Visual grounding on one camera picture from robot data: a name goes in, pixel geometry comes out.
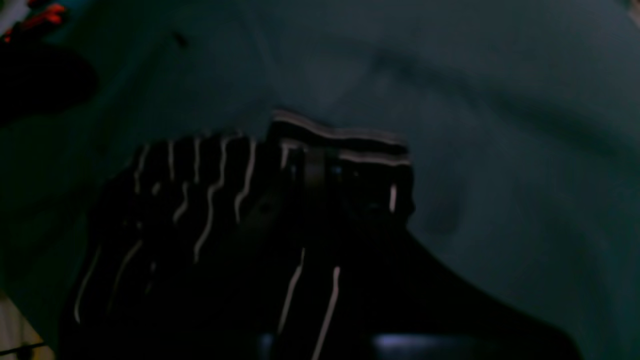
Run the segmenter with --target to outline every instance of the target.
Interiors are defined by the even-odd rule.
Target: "teal fabric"
[[[410,229],[429,250],[586,359],[640,358],[640,33],[614,2],[67,5],[74,21],[49,41],[94,64],[100,94],[0,130],[0,287],[52,345],[84,211],[135,146],[260,136],[284,105],[405,135]]]

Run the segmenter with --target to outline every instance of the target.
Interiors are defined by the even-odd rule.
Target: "white stripe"
[[[102,251],[102,248],[98,246],[98,249],[95,251],[95,255],[93,256],[93,261],[91,262],[91,266],[89,266],[89,271],[86,272],[86,275],[82,280],[82,284],[80,285],[80,290],[78,291],[78,296],[76,298],[76,305],[74,306],[74,316],[78,324],[80,324],[80,301],[82,300],[82,295],[84,294],[86,283],[89,282],[89,278],[93,273],[93,269],[95,269],[95,265],[98,263],[98,257],[100,256],[101,251]]]
[[[289,113],[288,111],[276,110],[274,111],[273,121],[275,122],[288,122],[309,130],[310,132],[323,136],[329,139],[347,140],[347,139],[360,139],[360,140],[372,140],[377,142],[386,143],[389,145],[405,146],[406,142],[399,136],[386,133],[384,131],[377,131],[372,129],[340,129],[322,126],[315,123],[305,117]]]
[[[207,214],[207,225],[205,225],[204,231],[200,235],[198,241],[196,241],[196,245],[193,247],[193,262],[194,264],[198,263],[200,256],[200,248],[209,237],[209,232],[211,232],[211,226],[213,223],[213,194],[222,188],[225,185],[225,167],[227,165],[227,144],[232,140],[242,137],[242,135],[236,134],[222,139],[220,142],[220,147],[222,148],[222,154],[220,156],[220,178],[218,182],[211,185],[207,190],[207,202],[209,205],[209,212]]]
[[[169,179],[171,181],[175,180],[175,169],[173,168],[173,141],[169,140]]]
[[[195,147],[195,160],[193,161],[193,182],[195,184],[200,182],[200,138],[193,140],[193,146]]]
[[[303,143],[303,142],[299,142],[297,140],[293,140],[293,139],[289,139],[289,138],[283,138],[280,140],[280,145],[287,147],[289,149],[298,149],[298,148],[302,148],[305,151],[307,150],[307,148],[309,147],[309,145]]]
[[[154,187],[151,189],[151,193],[154,194],[154,196],[156,196],[158,194],[158,192],[160,192],[161,188],[162,188],[162,184],[161,183],[155,183]]]
[[[150,270],[151,274],[156,272],[156,262],[155,261],[151,262],[151,267],[150,267],[149,270]],[[147,288],[145,289],[145,294],[149,293],[149,291],[151,290],[151,285],[152,285],[152,281],[149,281],[148,284],[147,284]]]
[[[281,146],[281,151],[282,151],[282,157],[280,158],[280,168],[284,168],[285,166],[287,166],[287,157],[289,156],[289,147],[288,146]]]
[[[138,250],[142,247],[142,240],[138,240],[135,245],[129,250],[127,255],[125,255],[122,260],[122,264],[120,264],[120,269],[118,270],[118,274],[116,275],[116,281],[113,283],[113,291],[111,292],[111,298],[109,299],[109,305],[107,306],[107,312],[111,310],[111,306],[113,305],[113,300],[115,299],[116,292],[118,291],[118,285],[120,285],[120,278],[122,278],[122,274],[124,273],[124,269],[127,267],[127,264],[131,261],[131,259],[136,255]]]
[[[354,163],[371,163],[381,164],[390,167],[411,166],[411,161],[407,156],[393,156],[378,152],[355,152],[340,150],[338,158],[341,160],[352,161]]]
[[[396,196],[397,196],[396,184],[391,184],[391,190],[389,195],[389,211],[391,211],[391,213],[396,212]]]
[[[173,214],[174,224],[178,223],[178,220],[180,219],[182,214],[184,214],[184,212],[187,211],[187,208],[189,207],[189,194],[187,193],[188,187],[189,184],[187,184],[186,181],[182,183],[182,193],[184,194],[184,201],[182,201],[182,204],[175,210],[175,213]]]
[[[246,166],[246,173],[244,174],[244,188],[236,195],[236,224],[240,223],[240,205],[244,198],[249,194],[249,187],[251,186],[251,176],[253,175],[253,167],[255,165],[255,140],[251,139],[249,144],[249,163]]]
[[[278,335],[284,329],[284,324],[287,321],[287,315],[289,314],[289,307],[291,306],[291,299],[293,299],[293,291],[296,289],[296,284],[302,274],[302,266],[305,264],[305,249],[302,248],[302,255],[300,257],[300,265],[296,267],[296,271],[293,273],[291,280],[289,281],[289,289],[287,290],[287,297],[284,299],[284,306],[282,307],[282,313],[280,314],[280,323],[278,323]]]
[[[340,277],[340,267],[333,268],[333,292],[331,293],[331,299],[329,299],[329,306],[327,307],[326,314],[324,315],[324,321],[322,328],[320,328],[320,335],[318,336],[318,342],[316,343],[316,349],[311,360],[318,360],[320,357],[320,351],[324,344],[324,338],[327,330],[329,330],[329,324],[331,323],[331,317],[333,316],[333,310],[335,309],[335,303],[338,301],[338,278]]]
[[[140,158],[138,160],[138,169],[133,174],[136,180],[136,188],[135,188],[136,193],[140,193],[140,175],[142,175],[142,170],[145,168],[145,158],[147,157],[148,153],[149,153],[149,145],[145,144],[145,146],[142,148],[142,153],[140,154]]]

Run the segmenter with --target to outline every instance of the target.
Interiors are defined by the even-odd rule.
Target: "white surface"
[[[29,7],[26,0],[4,0],[4,7],[0,10],[0,31],[4,33],[27,15]]]

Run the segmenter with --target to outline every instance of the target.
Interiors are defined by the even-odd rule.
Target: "blue fabric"
[[[0,131],[0,286],[47,341],[83,211],[137,144],[263,135],[284,105],[405,135],[427,248],[586,359],[640,358],[640,33],[614,2],[68,3],[51,41],[96,66],[99,96]]]

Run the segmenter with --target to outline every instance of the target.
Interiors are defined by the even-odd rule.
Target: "red object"
[[[17,37],[38,38],[44,36],[60,27],[64,23],[67,13],[67,8],[60,4],[49,5],[43,12],[7,30],[2,36],[2,40],[5,43],[10,43],[13,38]]]

